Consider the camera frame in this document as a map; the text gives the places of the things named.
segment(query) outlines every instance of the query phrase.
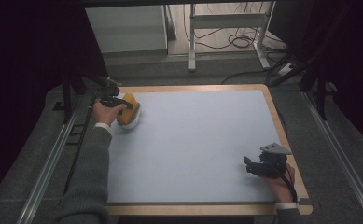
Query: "gray sleeve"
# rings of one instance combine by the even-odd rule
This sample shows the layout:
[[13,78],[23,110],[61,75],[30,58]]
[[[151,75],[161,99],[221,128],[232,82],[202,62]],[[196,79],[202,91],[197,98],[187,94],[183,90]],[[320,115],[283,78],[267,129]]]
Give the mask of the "gray sleeve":
[[301,224],[305,223],[297,208],[277,209],[278,224]]
[[111,134],[95,128],[79,152],[68,191],[62,199],[60,223],[106,223]]

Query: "hand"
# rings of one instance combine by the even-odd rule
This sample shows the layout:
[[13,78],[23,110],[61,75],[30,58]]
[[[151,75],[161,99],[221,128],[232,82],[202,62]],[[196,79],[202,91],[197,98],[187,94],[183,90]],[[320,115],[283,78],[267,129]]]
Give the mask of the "hand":
[[126,105],[117,105],[115,107],[106,107],[96,100],[93,105],[93,114],[97,123],[105,123],[111,126],[112,122],[117,118],[118,112],[125,109]]
[[[286,165],[286,168],[288,171],[286,171],[284,176],[293,184],[295,181],[295,169],[289,164]],[[265,176],[260,176],[260,178],[268,183],[278,203],[293,203],[291,192],[282,178],[272,179]]]

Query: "yellow sponge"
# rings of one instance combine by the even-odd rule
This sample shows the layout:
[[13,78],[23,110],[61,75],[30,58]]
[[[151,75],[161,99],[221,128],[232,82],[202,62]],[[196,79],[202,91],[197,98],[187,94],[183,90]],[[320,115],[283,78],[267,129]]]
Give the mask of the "yellow sponge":
[[131,123],[133,114],[136,112],[139,105],[131,93],[126,93],[123,96],[123,100],[125,100],[126,102],[128,102],[130,104],[133,104],[133,109],[124,109],[124,110],[122,110],[122,115],[118,115],[118,122],[121,125],[127,125],[127,124]]

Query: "gray carpet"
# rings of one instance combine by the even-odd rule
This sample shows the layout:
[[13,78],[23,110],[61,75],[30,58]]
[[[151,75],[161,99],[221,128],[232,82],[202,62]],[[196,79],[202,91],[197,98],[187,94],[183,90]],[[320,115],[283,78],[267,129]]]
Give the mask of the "gray carpet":
[[[226,84],[264,83],[265,73],[260,71],[254,55],[238,55],[236,58],[217,56],[210,59],[200,56],[197,71],[190,73],[188,63],[182,58],[172,62],[150,61],[124,64],[108,63],[110,76],[124,86],[150,85],[212,85],[220,84],[226,77],[245,71],[229,79]],[[300,77],[294,77],[280,87],[271,88],[272,98],[284,117],[288,141],[303,176],[314,211],[305,216],[306,223],[363,224],[363,209],[347,179],[335,160],[328,143],[305,99],[298,91]],[[86,80],[88,87],[97,87]],[[93,91],[84,97],[87,108]],[[41,119],[36,124],[29,140],[7,176],[0,185],[0,223],[15,223],[39,175],[42,164],[62,128],[63,112],[52,111],[56,102],[63,98],[62,89],[48,93],[47,104]],[[344,117],[337,106],[327,97],[328,122],[339,137],[341,145],[363,180],[363,137]],[[76,124],[83,123],[86,110],[80,111]],[[52,223],[59,211],[58,203],[63,195],[65,180],[74,157],[76,147],[66,146],[49,182],[44,198],[39,205],[33,223]],[[201,220],[185,223],[206,223]],[[243,219],[228,219],[228,222],[243,223]],[[271,223],[272,217],[255,217],[255,223]]]

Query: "person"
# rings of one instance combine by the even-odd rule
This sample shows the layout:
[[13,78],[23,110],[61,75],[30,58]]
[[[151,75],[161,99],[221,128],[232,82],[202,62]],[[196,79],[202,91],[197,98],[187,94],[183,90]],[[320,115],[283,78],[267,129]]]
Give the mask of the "person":
[[[111,124],[120,110],[126,105],[113,108],[106,107],[96,101],[93,115],[96,120],[90,139],[80,150],[74,173],[70,179],[68,191],[64,194],[57,216],[61,224],[68,223],[106,223],[109,215],[105,208],[107,200],[107,179],[109,167],[109,144],[113,130]],[[289,164],[286,178],[293,182],[295,170]],[[287,185],[281,178],[270,179],[261,176],[276,197],[276,209],[279,224],[302,223],[297,206]]]

